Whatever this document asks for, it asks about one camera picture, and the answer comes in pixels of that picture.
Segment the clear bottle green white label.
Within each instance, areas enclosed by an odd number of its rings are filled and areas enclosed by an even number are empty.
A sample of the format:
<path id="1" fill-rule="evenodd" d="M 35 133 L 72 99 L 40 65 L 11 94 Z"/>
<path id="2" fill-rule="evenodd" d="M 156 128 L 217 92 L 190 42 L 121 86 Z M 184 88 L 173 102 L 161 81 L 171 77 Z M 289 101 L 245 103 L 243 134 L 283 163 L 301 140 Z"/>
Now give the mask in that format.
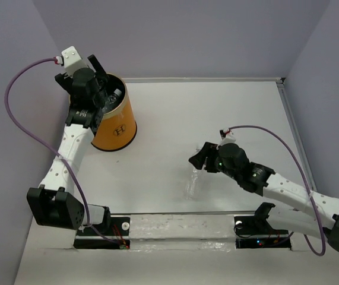
<path id="1" fill-rule="evenodd" d="M 123 100 L 122 95 L 123 93 L 120 89 L 115 89 L 114 92 L 107 97 L 105 106 L 109 109 L 116 108 Z"/>

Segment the clear bottle front grey cap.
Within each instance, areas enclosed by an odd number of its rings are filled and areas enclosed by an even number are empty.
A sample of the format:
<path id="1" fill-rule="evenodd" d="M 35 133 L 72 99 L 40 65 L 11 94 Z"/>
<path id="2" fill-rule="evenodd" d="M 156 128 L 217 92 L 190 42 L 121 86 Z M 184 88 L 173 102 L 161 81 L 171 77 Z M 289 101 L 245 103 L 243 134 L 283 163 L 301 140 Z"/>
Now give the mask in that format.
<path id="1" fill-rule="evenodd" d="M 204 180 L 204 171 L 191 167 L 188 180 L 185 187 L 185 198 L 188 200 L 196 200 L 202 189 Z"/>

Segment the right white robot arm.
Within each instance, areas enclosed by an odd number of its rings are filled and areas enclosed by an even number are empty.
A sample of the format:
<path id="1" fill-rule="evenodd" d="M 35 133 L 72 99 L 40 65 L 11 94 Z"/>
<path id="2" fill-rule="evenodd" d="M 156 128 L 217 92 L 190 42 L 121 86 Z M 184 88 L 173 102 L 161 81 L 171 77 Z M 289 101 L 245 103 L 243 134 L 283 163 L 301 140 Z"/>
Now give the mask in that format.
<path id="1" fill-rule="evenodd" d="M 273 169 L 250 161 L 233 142 L 220 145 L 206 142 L 189 162 L 198 170 L 223 173 L 245 191 L 291 208 L 281 212 L 272 206 L 255 215 L 252 225 L 257 232 L 265 233 L 271 228 L 299 232 L 320 238 L 339 252 L 339 198 L 307 191 Z"/>

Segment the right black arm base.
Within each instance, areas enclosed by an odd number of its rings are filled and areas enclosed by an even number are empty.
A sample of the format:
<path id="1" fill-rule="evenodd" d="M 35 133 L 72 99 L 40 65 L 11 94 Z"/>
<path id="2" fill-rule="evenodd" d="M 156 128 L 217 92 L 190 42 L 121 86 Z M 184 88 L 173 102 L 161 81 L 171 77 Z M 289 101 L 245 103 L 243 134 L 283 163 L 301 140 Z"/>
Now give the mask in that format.
<path id="1" fill-rule="evenodd" d="M 291 249 L 287 230 L 272 228 L 266 220 L 254 216 L 237 216 L 233 227 L 237 249 Z"/>

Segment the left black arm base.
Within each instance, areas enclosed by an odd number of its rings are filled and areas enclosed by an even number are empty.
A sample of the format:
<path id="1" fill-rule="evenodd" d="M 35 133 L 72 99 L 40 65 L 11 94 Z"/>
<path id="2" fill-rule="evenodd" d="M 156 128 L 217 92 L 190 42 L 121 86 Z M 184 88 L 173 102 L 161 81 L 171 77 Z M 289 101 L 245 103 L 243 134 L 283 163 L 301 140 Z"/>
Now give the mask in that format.
<path id="1" fill-rule="evenodd" d="M 106 239 L 99 236 L 93 228 L 86 227 L 75 234 L 75 249 L 106 249 L 125 250 L 130 248 L 129 230 L 131 218 L 129 216 L 111 216 L 110 225 L 97 224 L 94 228 Z"/>

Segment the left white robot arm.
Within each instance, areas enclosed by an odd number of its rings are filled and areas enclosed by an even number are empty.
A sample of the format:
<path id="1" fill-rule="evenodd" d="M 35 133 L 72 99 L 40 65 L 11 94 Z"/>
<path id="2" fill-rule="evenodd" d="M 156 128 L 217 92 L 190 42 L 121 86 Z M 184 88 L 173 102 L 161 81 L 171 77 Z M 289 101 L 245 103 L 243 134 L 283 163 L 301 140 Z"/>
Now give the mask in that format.
<path id="1" fill-rule="evenodd" d="M 91 66 L 77 68 L 72 75 L 58 74 L 56 82 L 69 93 L 69 111 L 62 141 L 49 171 L 37 188 L 30 188 L 27 202 L 40 226 L 82 230 L 103 235 L 110 229 L 109 207 L 88 204 L 77 173 L 88 146 L 103 118 L 109 76 L 94 55 Z"/>

